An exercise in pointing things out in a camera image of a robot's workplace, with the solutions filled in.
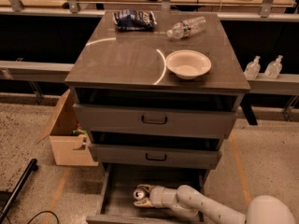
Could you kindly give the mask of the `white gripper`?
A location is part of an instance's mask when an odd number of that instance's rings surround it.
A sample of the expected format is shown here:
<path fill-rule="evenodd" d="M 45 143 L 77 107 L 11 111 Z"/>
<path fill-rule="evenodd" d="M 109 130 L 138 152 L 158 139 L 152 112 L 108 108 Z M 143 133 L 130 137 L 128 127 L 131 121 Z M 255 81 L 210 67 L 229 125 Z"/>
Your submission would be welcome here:
<path fill-rule="evenodd" d="M 142 208 L 164 208 L 164 187 L 149 184 L 139 184 L 137 186 L 137 191 L 141 193 L 149 193 L 149 198 L 140 201 L 135 201 L 134 206 Z"/>

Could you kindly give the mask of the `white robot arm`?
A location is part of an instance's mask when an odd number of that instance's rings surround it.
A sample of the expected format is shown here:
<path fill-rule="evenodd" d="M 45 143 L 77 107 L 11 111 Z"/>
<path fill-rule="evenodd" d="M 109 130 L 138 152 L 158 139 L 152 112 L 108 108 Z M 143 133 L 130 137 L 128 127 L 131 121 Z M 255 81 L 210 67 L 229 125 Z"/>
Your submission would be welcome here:
<path fill-rule="evenodd" d="M 169 189 L 140 184 L 133 196 L 137 207 L 168 208 L 179 217 L 187 218 L 201 212 L 215 224 L 296 224 L 290 208 L 281 200 L 268 195 L 254 198 L 246 214 L 218 203 L 188 185 Z"/>

